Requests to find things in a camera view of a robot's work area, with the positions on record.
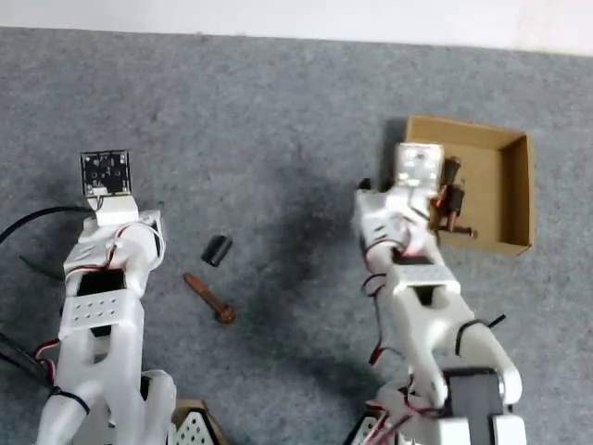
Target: cardboard box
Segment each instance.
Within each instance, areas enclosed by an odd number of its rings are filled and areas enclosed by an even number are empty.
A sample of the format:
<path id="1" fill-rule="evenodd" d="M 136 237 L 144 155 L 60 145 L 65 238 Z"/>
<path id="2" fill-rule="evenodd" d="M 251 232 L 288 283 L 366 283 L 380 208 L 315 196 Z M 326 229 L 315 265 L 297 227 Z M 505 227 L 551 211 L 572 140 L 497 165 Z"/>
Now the cardboard box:
<path id="1" fill-rule="evenodd" d="M 457 225 L 478 237 L 440 232 L 443 244 L 519 255 L 534 245 L 536 212 L 533 161 L 525 133 L 431 116 L 408 119 L 406 142 L 440 144 L 461 168 L 465 183 Z"/>

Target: white wall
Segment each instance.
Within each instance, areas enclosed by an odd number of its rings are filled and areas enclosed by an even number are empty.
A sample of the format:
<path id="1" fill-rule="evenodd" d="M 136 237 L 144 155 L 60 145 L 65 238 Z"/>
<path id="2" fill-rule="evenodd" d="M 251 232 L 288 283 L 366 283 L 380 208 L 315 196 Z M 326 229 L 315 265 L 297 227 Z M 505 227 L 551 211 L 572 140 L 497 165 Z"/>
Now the white wall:
<path id="1" fill-rule="evenodd" d="M 593 55 L 589 0 L 0 0 L 0 26 L 244 34 Z"/>

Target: screw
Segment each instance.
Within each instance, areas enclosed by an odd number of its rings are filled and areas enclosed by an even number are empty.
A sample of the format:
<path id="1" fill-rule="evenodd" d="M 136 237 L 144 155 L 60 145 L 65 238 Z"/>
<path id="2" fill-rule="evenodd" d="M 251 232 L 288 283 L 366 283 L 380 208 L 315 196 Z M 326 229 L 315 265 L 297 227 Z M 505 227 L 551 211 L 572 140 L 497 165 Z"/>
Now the screw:
<path id="1" fill-rule="evenodd" d="M 184 274 L 183 280 L 214 310 L 217 321 L 224 324 L 230 324 L 234 321 L 236 318 L 234 309 L 220 301 L 204 283 L 190 273 Z"/>
<path id="2" fill-rule="evenodd" d="M 451 232 L 452 234 L 467 235 L 470 238 L 476 239 L 478 237 L 478 231 L 472 227 L 454 227 L 453 230 L 449 230 L 447 226 L 441 225 L 438 230 Z"/>

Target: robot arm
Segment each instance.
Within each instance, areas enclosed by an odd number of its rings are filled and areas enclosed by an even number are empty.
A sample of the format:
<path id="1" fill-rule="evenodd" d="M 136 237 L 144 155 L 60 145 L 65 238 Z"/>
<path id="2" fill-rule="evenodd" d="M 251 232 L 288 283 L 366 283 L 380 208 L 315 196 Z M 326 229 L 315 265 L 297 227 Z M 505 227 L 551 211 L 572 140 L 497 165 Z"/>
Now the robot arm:
<path id="1" fill-rule="evenodd" d="M 400 443 L 524 445 L 523 419 L 509 412 L 521 398 L 519 372 L 475 319 L 429 228 L 442 160 L 441 146 L 402 144 L 394 186 L 380 193 L 367 183 L 356 192 L 354 223 L 377 289 L 381 337 L 372 359 L 399 350 L 410 374 L 406 387 L 382 387 L 377 401 Z M 454 352 L 463 365 L 441 369 L 436 350 Z"/>
<path id="2" fill-rule="evenodd" d="M 55 390 L 37 445 L 162 445 L 176 387 L 163 371 L 142 372 L 145 293 L 165 242 L 160 213 L 138 211 L 125 152 L 82 155 L 95 216 L 64 263 L 66 299 Z"/>

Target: perforated plate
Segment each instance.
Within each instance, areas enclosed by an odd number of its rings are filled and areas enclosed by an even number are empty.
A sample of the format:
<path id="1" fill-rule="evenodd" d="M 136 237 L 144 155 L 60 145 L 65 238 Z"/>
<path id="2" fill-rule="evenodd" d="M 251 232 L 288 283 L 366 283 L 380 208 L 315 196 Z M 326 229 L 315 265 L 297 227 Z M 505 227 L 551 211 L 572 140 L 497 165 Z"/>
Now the perforated plate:
<path id="1" fill-rule="evenodd" d="M 189 413 L 175 435 L 174 445 L 217 445 L 202 413 Z"/>
<path id="2" fill-rule="evenodd" d="M 369 435 L 375 425 L 377 425 L 377 419 L 374 417 L 368 416 L 363 418 L 362 422 L 360 423 L 359 430 L 357 431 L 354 440 L 352 440 L 351 445 L 360 445 L 362 441 Z"/>
<path id="3" fill-rule="evenodd" d="M 140 324 L 142 317 L 140 300 L 129 289 L 69 297 L 64 303 L 60 335 L 110 324 Z"/>
<path id="4" fill-rule="evenodd" d="M 396 266 L 397 279 L 408 286 L 440 285 L 456 282 L 447 266 L 439 264 Z"/>

